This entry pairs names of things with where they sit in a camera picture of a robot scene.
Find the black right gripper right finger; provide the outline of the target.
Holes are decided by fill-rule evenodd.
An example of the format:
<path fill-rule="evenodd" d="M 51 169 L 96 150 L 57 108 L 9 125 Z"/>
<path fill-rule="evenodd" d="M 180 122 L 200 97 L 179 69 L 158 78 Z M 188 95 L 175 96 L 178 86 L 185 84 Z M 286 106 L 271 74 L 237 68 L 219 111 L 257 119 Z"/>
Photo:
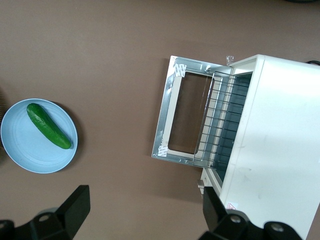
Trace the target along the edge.
<path fill-rule="evenodd" d="M 246 214 L 226 209 L 212 187 L 203 191 L 203 215 L 208 231 L 201 240 L 300 240 L 299 234 L 283 222 L 268 221 L 262 228 L 254 225 Z"/>

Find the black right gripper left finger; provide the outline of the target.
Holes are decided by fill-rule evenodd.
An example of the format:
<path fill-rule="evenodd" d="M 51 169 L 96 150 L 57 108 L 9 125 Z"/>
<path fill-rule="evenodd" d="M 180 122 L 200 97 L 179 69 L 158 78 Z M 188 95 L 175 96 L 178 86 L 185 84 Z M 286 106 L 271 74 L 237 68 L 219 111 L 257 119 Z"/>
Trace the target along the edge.
<path fill-rule="evenodd" d="M 72 240 L 90 212 L 90 187 L 80 185 L 58 207 L 41 211 L 27 223 L 15 226 L 0 221 L 2 240 Z"/>

